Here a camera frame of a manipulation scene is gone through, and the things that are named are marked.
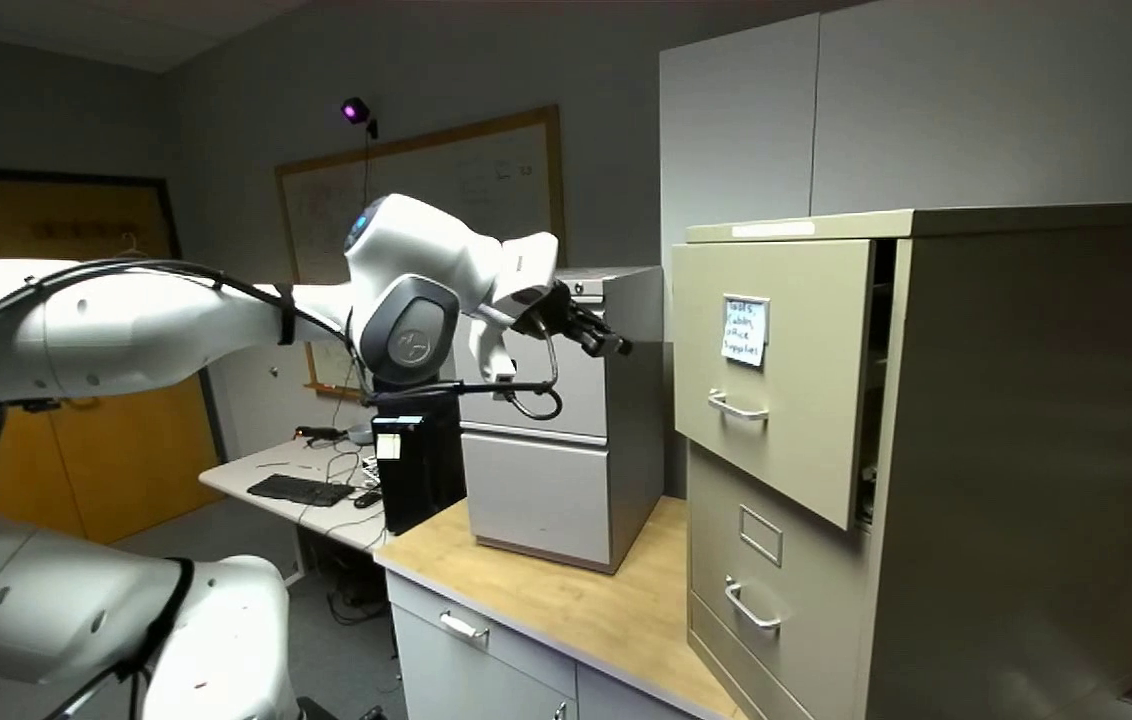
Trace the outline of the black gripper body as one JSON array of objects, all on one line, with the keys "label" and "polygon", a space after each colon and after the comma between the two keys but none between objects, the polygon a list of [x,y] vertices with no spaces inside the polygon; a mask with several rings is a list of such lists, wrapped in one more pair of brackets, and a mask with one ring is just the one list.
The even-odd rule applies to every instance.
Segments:
[{"label": "black gripper body", "polygon": [[586,355],[628,355],[630,345],[615,336],[592,307],[584,307],[564,283],[550,283],[529,311],[515,321],[518,336],[569,336]]}]

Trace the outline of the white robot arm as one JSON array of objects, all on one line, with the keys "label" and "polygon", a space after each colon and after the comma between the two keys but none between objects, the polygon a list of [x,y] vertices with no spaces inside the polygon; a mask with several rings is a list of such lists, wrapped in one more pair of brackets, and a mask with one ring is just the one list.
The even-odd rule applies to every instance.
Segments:
[{"label": "white robot arm", "polygon": [[[171,256],[0,256],[4,429],[70,401],[180,388],[242,348],[336,336],[380,401],[441,395],[466,352],[505,401],[533,384],[505,340],[564,336],[592,355],[621,340],[554,276],[548,231],[497,240],[386,193],[345,240],[341,283],[242,283]],[[133,557],[0,518],[0,681],[133,687],[133,720],[299,720],[286,675],[286,589],[260,557]]]}]

